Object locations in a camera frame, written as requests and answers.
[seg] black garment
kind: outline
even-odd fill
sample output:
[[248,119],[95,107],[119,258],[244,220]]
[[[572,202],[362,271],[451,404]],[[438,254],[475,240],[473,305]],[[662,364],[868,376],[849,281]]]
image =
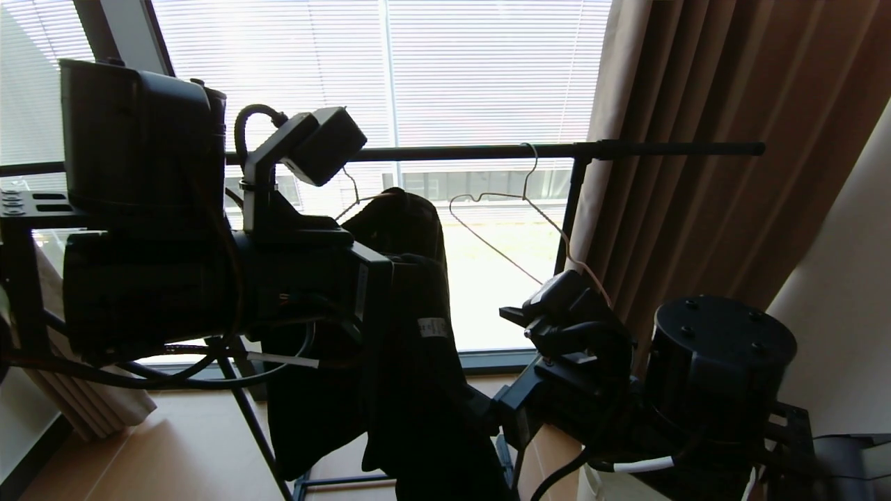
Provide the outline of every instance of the black garment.
[[[343,225],[358,242],[398,254],[390,256],[396,263],[393,318],[376,354],[381,367],[376,391],[361,394],[360,369],[293,367],[270,381],[269,428],[280,473],[294,479],[368,431],[363,468],[396,477],[400,501],[507,499],[490,439],[466,424],[448,395],[460,391],[465,380],[449,318],[436,208],[398,188],[388,192],[393,194],[372,201]],[[337,326],[316,329],[309,357],[345,357],[361,350]],[[264,339],[263,351],[295,354],[302,337],[280,334]],[[363,411],[364,398],[376,400],[376,415]]]

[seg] white label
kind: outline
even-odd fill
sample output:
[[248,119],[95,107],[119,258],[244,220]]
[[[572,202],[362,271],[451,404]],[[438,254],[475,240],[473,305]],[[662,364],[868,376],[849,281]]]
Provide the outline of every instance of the white label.
[[356,318],[360,322],[365,316],[365,289],[368,287],[368,267],[359,265],[359,277],[356,280]]
[[448,328],[444,318],[418,318],[418,330],[422,338],[447,338]]

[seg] tiled floor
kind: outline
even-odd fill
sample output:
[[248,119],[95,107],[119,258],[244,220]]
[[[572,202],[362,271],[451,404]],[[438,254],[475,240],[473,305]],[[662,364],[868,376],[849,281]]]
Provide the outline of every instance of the tiled floor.
[[[511,378],[481,378],[474,385],[492,396]],[[228,392],[164,391],[141,425],[85,444],[71,437],[35,479],[21,501],[278,501],[281,494],[238,406]],[[265,408],[257,414],[265,424]],[[543,429],[527,452],[520,496],[528,499],[547,474],[577,453],[578,445]],[[332,452],[313,469],[314,478],[362,472],[364,437]],[[544,501],[575,500],[577,475],[551,488]],[[317,489],[309,501],[395,499],[391,482],[354,489]]]

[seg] curtain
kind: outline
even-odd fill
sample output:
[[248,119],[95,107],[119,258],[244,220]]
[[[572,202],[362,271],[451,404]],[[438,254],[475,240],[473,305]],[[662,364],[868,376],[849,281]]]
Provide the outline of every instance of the curtain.
[[[62,317],[61,277],[46,255],[39,248],[35,251],[44,307]],[[12,320],[12,332],[16,339],[15,319]],[[52,329],[49,334],[56,357],[79,361],[64,336]],[[117,367],[105,370],[129,375]],[[156,408],[145,390],[114,388],[45,371],[26,370],[26,373],[84,440],[102,439],[127,426],[136,426]]]
[[888,102],[889,62],[891,2],[614,0],[589,140],[767,144],[587,169],[570,249],[643,349],[672,298],[767,308]]

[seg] white wall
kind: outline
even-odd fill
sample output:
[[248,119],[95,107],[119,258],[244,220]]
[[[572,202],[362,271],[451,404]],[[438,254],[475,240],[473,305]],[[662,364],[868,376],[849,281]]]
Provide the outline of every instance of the white wall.
[[798,339],[780,398],[815,436],[891,432],[891,105],[768,312]]
[[59,409],[18,368],[0,384],[0,482],[34,447]]

